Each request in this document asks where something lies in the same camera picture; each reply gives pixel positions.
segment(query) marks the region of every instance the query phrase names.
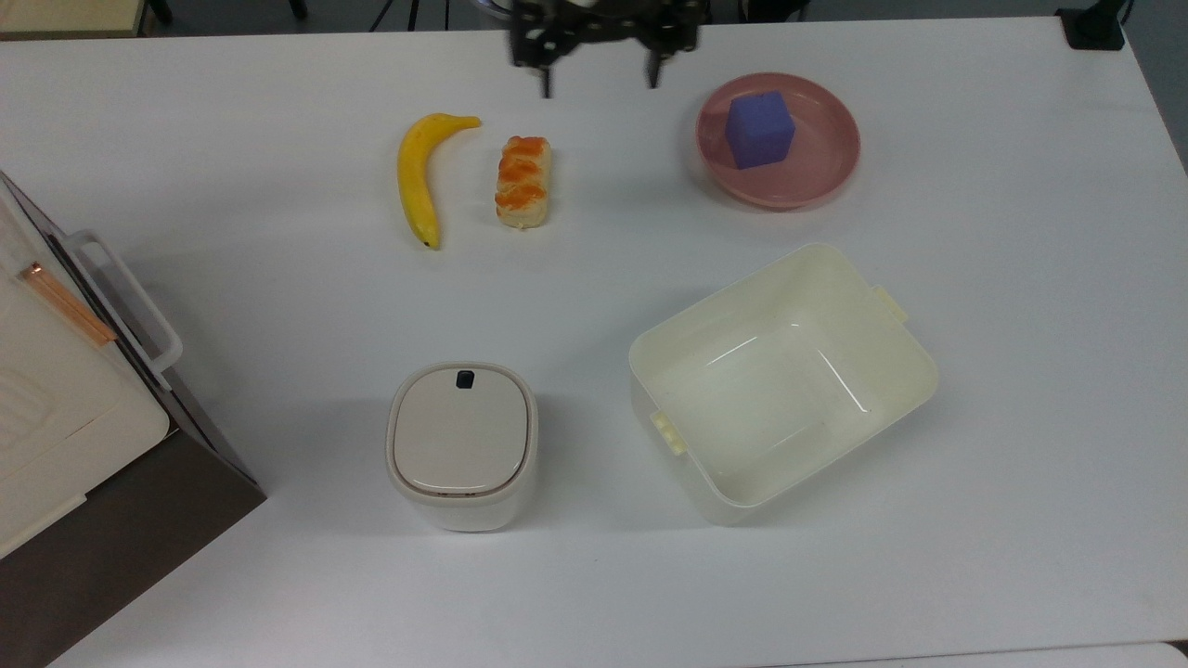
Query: yellow banana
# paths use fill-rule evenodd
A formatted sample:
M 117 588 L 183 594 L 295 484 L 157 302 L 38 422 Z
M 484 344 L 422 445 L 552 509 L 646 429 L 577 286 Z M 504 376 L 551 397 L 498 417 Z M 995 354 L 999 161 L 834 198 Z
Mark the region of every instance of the yellow banana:
M 409 227 L 422 244 L 430 248 L 441 245 L 437 212 L 429 195 L 425 166 L 434 149 L 460 130 L 479 127 L 478 116 L 451 116 L 429 114 L 412 124 L 400 141 L 400 153 L 396 159 L 396 183 L 400 187 L 400 204 Z

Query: foam block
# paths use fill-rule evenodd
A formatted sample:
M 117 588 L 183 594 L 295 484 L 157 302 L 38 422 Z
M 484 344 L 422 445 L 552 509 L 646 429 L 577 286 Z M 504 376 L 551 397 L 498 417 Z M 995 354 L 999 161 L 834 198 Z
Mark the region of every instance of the foam block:
M 788 157 L 796 125 L 778 92 L 745 95 L 731 101 L 726 116 L 726 141 L 734 165 L 751 169 Z

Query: plate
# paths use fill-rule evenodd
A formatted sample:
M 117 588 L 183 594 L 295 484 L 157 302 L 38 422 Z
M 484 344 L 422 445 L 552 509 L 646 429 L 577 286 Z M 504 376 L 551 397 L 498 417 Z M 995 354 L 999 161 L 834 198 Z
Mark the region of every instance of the plate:
M 796 134 L 783 162 L 740 170 L 726 140 L 731 101 L 779 92 L 792 114 Z M 824 202 L 858 166 L 858 124 L 833 93 L 798 76 L 758 73 L 727 82 L 697 115 L 697 152 L 714 181 L 739 200 L 772 209 Z

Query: container lid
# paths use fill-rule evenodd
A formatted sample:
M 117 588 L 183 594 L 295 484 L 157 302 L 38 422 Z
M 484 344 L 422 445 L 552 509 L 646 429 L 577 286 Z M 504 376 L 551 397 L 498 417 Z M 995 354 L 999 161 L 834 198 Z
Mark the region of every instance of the container lid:
M 491 492 L 519 473 L 527 421 L 527 398 L 506 374 L 479 366 L 436 368 L 413 380 L 399 401 L 392 461 L 421 492 Z

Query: oven handle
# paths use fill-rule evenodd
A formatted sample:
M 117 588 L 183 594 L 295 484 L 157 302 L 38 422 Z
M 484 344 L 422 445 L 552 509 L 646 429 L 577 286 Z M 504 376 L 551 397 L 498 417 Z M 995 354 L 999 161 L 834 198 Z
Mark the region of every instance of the oven handle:
M 94 229 L 80 229 L 78 232 L 69 234 L 62 239 L 62 245 L 74 253 L 78 253 L 80 248 L 87 244 L 95 244 L 102 248 L 105 253 L 107 253 L 108 259 L 112 260 L 112 265 L 119 270 L 121 275 L 124 275 L 124 279 L 132 286 L 137 298 L 140 300 L 145 310 L 154 321 L 157 321 L 157 326 L 160 327 L 160 330 L 165 334 L 166 341 L 160 354 L 154 358 L 150 358 L 145 364 L 150 370 L 158 374 L 173 366 L 173 364 L 176 364 L 182 357 L 182 339 L 177 336 L 172 326 L 169 324 L 165 316 L 163 316 L 160 310 L 157 309 L 157 304 L 154 304 L 148 297 L 148 292 L 145 292 L 145 289 L 140 285 L 140 282 L 137 281 L 137 277 L 132 276 L 132 271 L 128 270 L 128 265 L 124 264 L 120 256 L 115 254 L 115 251 L 113 251 L 112 247 L 107 245 L 107 241 L 105 241 L 103 238 L 100 237 Z

